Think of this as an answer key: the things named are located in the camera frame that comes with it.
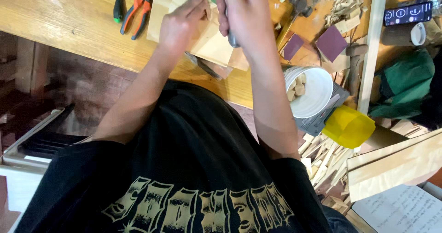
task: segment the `phone screen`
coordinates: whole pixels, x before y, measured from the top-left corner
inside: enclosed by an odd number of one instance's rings
[[[433,3],[426,2],[385,10],[384,26],[430,21],[432,9]]]

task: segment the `red sandpaper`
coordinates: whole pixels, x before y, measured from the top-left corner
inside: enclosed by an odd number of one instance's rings
[[[316,41],[319,50],[333,62],[338,55],[347,47],[347,42],[342,37],[336,26],[330,26]]]
[[[282,51],[282,57],[284,60],[290,61],[293,56],[295,56],[296,52],[302,47],[302,44],[304,44],[304,41],[297,34],[293,34]]]

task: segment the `t-shirt print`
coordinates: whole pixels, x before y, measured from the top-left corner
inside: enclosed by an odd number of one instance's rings
[[[278,227],[290,228],[288,219],[294,216],[273,182],[243,191],[201,192],[182,187],[171,194],[173,187],[173,184],[140,176],[102,213],[111,218],[113,224],[120,224],[119,231],[143,233],[159,229],[165,233],[266,232]],[[229,210],[229,203],[234,211]],[[136,212],[128,219],[131,210]],[[197,213],[203,214],[202,220],[195,221]],[[231,225],[233,213],[240,218],[240,225],[235,228]]]

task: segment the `orange pliers handle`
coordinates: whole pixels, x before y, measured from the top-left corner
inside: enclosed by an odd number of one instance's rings
[[[143,7],[143,10],[142,10],[143,17],[140,21],[140,24],[138,25],[138,28],[137,28],[135,34],[131,38],[132,40],[135,40],[138,37],[138,35],[142,32],[142,30],[146,24],[147,12],[149,12],[151,9],[150,3],[147,1],[144,1],[144,0],[134,0],[134,4],[132,5],[132,7],[130,7],[129,11],[126,13],[126,17],[124,18],[123,25],[121,26],[120,33],[122,35],[124,35],[124,32],[126,31],[128,22],[134,16],[135,11],[137,11],[138,8],[140,8],[141,6]]]

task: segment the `green bag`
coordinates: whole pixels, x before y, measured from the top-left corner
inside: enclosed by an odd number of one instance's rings
[[[426,49],[402,55],[376,75],[381,78],[382,97],[370,107],[370,116],[403,119],[422,113],[420,105],[434,76],[433,59]]]

